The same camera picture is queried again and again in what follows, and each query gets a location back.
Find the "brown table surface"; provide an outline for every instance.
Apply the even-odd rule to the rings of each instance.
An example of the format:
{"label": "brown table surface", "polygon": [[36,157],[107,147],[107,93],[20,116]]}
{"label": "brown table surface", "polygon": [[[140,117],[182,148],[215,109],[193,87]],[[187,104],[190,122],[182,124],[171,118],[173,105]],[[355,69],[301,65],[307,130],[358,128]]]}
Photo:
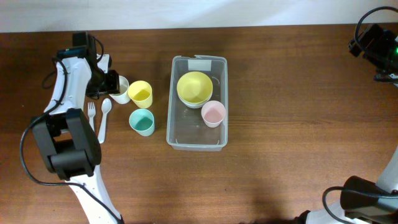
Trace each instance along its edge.
{"label": "brown table surface", "polygon": [[[398,143],[398,88],[349,54],[354,26],[280,26],[91,32],[128,80],[148,81],[155,133],[127,120],[137,106],[113,103],[101,145],[103,180],[126,223],[249,223],[322,208],[322,192],[358,175],[377,181]],[[19,140],[49,103],[40,84],[71,32],[0,34],[0,223],[88,223],[69,187],[31,182]],[[229,136],[221,152],[176,151],[166,142],[176,55],[228,60]],[[95,101],[98,132],[101,100]],[[47,172],[31,134],[27,165]],[[330,201],[337,200],[331,194]]]}

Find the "white wall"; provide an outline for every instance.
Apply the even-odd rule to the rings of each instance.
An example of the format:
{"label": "white wall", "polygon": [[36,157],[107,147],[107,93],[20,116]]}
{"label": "white wall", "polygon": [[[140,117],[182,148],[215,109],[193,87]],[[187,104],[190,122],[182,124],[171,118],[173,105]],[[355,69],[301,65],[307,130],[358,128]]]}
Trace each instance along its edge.
{"label": "white wall", "polygon": [[[0,0],[0,32],[357,23],[396,0]],[[395,22],[379,12],[367,22]]]}

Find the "white spoon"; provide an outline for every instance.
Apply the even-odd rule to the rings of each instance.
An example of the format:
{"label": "white spoon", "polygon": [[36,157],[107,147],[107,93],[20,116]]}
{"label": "white spoon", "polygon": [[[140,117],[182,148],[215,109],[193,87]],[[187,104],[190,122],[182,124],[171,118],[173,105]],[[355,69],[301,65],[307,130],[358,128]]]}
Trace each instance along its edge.
{"label": "white spoon", "polygon": [[111,111],[112,108],[112,103],[111,100],[106,98],[104,101],[102,101],[102,121],[101,121],[101,126],[99,127],[99,133],[98,133],[98,141],[100,144],[105,142],[105,131],[106,131],[106,115]]}

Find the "white fork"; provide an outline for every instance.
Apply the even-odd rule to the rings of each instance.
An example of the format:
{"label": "white fork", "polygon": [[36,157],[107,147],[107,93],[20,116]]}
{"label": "white fork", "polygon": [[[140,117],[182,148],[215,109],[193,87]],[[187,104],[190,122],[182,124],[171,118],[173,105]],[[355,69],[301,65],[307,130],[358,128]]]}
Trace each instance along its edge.
{"label": "white fork", "polygon": [[93,102],[88,102],[87,104],[87,115],[90,118],[90,126],[94,130],[94,116],[95,116],[95,105]]}

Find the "white label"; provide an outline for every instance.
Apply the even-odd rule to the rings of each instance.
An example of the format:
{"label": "white label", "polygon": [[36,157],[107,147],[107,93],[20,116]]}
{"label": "white label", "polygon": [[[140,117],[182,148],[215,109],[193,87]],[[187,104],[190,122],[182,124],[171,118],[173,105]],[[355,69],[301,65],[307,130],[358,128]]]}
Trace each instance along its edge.
{"label": "white label", "polygon": [[188,70],[211,71],[211,60],[188,60]]}

